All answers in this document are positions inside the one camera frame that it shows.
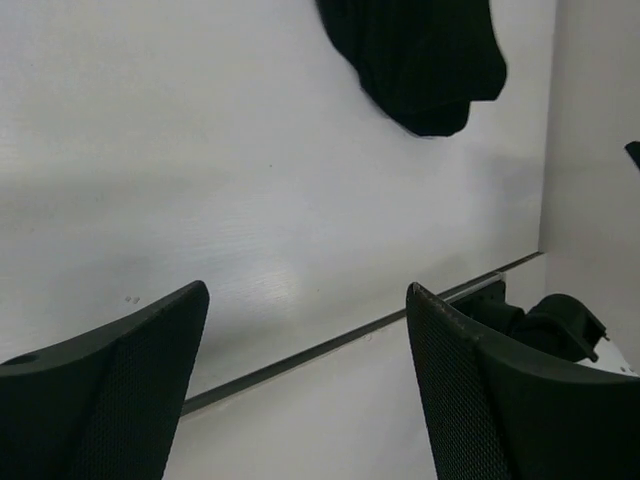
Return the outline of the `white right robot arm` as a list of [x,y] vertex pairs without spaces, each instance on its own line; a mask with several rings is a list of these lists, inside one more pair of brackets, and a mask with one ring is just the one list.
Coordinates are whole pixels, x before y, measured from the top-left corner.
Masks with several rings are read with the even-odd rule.
[[507,301],[506,280],[494,277],[457,293],[449,304],[471,319],[556,358],[600,371],[639,375],[606,326],[569,295],[547,295],[526,310]]

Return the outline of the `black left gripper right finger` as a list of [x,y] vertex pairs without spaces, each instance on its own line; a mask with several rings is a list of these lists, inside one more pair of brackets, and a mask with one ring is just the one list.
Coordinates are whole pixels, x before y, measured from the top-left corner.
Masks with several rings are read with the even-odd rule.
[[531,348],[420,284],[406,314],[439,478],[638,477],[638,377]]

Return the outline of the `black skirt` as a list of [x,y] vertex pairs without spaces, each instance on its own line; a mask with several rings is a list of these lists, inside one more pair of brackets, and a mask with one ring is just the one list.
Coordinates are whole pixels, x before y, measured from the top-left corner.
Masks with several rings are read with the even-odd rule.
[[327,36],[388,117],[419,137],[466,127],[507,80],[488,0],[326,0]]

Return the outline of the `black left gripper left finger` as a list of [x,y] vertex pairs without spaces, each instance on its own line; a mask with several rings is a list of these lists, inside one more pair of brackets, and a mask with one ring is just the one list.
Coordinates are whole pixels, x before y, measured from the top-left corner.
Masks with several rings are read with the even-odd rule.
[[208,305],[194,281],[2,363],[2,478],[162,478]]

